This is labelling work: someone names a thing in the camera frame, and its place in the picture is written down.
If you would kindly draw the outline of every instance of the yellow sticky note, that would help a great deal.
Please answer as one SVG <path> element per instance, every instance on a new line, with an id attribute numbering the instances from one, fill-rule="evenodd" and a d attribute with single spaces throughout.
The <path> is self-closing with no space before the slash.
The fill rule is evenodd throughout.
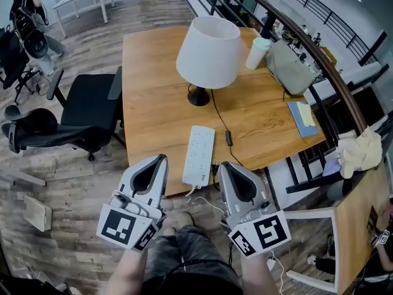
<path id="1" fill-rule="evenodd" d="M 315 122 L 313 120 L 313 116 L 311 114 L 311 107 L 309 106 L 309 104 L 303 104 L 299 101 L 296 104 L 305 127 L 315 127 Z"/>

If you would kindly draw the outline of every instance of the gray bag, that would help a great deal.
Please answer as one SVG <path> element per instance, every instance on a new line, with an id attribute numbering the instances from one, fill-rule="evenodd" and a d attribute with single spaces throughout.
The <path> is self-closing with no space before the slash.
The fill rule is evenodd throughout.
<path id="1" fill-rule="evenodd" d="M 266 66 L 291 95 L 303 95 L 314 80 L 308 67 L 301 63 L 286 41 L 275 42 L 265 55 Z"/>

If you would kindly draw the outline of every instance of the black lamp base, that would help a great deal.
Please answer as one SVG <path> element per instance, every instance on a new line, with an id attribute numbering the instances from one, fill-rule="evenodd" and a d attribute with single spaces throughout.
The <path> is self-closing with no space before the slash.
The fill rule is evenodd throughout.
<path id="1" fill-rule="evenodd" d="M 195 106 L 204 106 L 209 103 L 210 96 L 203 87 L 196 87 L 187 95 L 189 102 Z"/>

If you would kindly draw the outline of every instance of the wooden floor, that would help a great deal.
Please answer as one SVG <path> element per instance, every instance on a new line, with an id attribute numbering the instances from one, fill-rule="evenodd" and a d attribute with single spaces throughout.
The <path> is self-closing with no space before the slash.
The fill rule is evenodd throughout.
<path id="1" fill-rule="evenodd" d="M 67 94 L 72 81 L 82 73 L 114 73 L 122 61 L 124 34 L 152 30 L 171 25 L 189 25 L 193 13 L 185 0 L 129 0 L 108 8 L 108 24 L 103 23 L 101 9 L 81 14 L 78 20 L 70 19 L 65 25 L 68 37 L 63 40 L 66 53 L 56 59 L 57 67 L 64 68 L 60 87 Z M 62 40 L 60 31 L 54 27 L 51 35 Z M 45 79 L 38 80 L 47 90 Z M 0 110 L 14 99 L 14 89 L 2 92 Z M 20 109 L 25 112 L 37 107 L 51 110 L 57 117 L 61 106 L 57 100 L 31 96 L 22 90 Z M 5 122 L 0 115 L 0 124 Z M 124 137 L 124 131 L 118 128 Z M 9 150 L 8 140 L 0 137 L 0 163 L 9 165 L 47 180 L 47 187 L 32 186 L 18 182 L 16 186 L 0 187 L 0 228 L 4 250 L 13 269 L 27 266 L 36 277 L 37 272 L 47 273 L 55 283 L 66 281 L 84 294 L 97 294 L 105 287 L 122 249 L 98 239 L 95 235 L 99 212 L 103 203 L 109 201 L 123 171 L 128 167 L 126 150 L 116 141 L 96 153 L 96 161 L 87 160 L 83 150 L 68 146 L 48 149 L 30 148 L 20 154 Z M 23 198 L 32 196 L 53 209 L 52 230 L 39 232 L 22 216 Z M 220 194 L 214 189 L 198 191 L 213 204 L 220 205 Z M 220 212 L 212 209 L 201 199 L 183 197 L 162 200 L 168 219 L 164 227 L 176 227 L 175 215 L 187 210 L 196 223 L 205 228 L 223 257 L 228 257 L 228 238 L 221 231 L 218 221 Z M 308 200 L 316 206 L 323 199 Z M 331 280 L 333 277 L 320 273 L 306 263 L 310 252 L 322 254 L 327 236 L 331 233 L 328 221 L 294 221 L 290 223 L 292 241 L 276 251 L 285 270 L 293 269 L 312 277 Z M 233 265 L 239 272 L 239 254 L 234 248 Z M 280 284 L 281 267 L 276 264 L 273 276 Z M 325 294 L 285 277 L 283 293 Z"/>

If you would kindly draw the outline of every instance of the white cup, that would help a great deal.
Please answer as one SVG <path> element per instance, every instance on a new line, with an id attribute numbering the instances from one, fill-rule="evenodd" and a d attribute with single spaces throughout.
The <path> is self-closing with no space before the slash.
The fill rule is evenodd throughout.
<path id="1" fill-rule="evenodd" d="M 255 38 L 252 41 L 252 47 L 246 60 L 247 69 L 255 70 L 270 47 L 271 40 L 262 37 Z"/>

